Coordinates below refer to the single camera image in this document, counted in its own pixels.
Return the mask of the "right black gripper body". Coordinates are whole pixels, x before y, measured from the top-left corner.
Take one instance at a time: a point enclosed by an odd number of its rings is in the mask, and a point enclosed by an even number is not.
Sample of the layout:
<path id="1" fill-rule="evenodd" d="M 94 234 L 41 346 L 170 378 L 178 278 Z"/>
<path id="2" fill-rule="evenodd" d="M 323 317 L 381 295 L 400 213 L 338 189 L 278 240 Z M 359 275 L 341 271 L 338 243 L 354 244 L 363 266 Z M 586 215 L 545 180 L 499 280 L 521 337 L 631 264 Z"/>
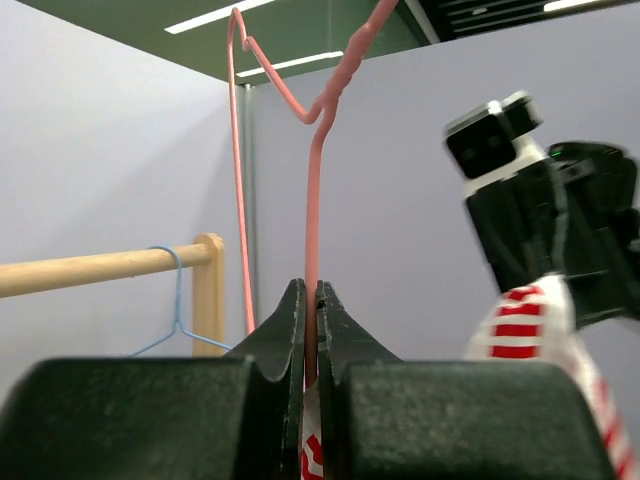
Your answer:
<path id="1" fill-rule="evenodd" d="M 597 142 L 560 142 L 548 153 L 466 200 L 499 291 L 557 274 L 577 328 L 638 319 L 637 161 Z"/>

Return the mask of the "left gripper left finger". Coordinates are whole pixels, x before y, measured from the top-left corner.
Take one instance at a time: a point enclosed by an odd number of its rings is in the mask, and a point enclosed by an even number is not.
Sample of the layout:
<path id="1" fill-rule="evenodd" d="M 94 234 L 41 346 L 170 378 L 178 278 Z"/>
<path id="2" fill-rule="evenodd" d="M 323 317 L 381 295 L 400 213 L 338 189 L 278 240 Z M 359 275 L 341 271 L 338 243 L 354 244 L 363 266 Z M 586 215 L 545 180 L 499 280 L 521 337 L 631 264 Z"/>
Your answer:
<path id="1" fill-rule="evenodd" d="M 5 479 L 296 479 L 306 293 L 221 357 L 55 358 L 1 411 Z"/>

